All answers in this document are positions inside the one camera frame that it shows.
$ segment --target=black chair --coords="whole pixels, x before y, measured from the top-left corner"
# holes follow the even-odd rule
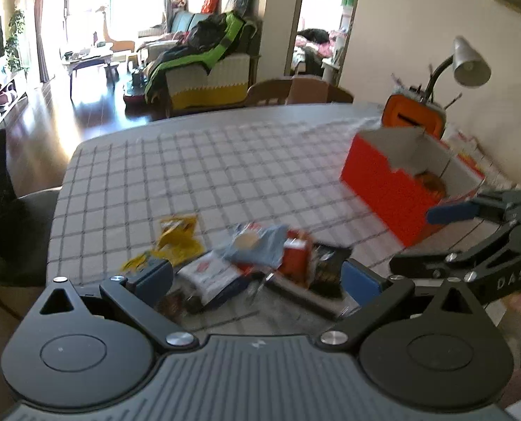
[[[60,188],[17,198],[6,163],[6,133],[0,129],[0,285],[46,284],[46,259]]]

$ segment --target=black snack package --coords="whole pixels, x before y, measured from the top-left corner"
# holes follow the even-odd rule
[[[313,244],[311,267],[313,281],[309,290],[330,299],[342,299],[340,285],[342,263],[352,254],[350,247],[337,247],[321,242]]]

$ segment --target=chair seat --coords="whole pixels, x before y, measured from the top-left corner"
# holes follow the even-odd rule
[[[44,286],[60,188],[15,199],[0,216],[0,285]]]

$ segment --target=chair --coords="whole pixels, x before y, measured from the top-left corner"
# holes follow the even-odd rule
[[[269,106],[321,102],[354,102],[343,88],[335,87],[315,76],[271,79],[248,89],[245,106]]]
[[[46,284],[46,260],[60,188],[17,198],[6,167],[6,133],[0,129],[0,285]]]

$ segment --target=red box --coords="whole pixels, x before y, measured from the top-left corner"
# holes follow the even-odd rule
[[[442,179],[446,199],[414,180],[424,171]],[[442,228],[426,222],[428,209],[472,196],[483,177],[421,128],[379,128],[356,135],[341,180],[409,247]]]

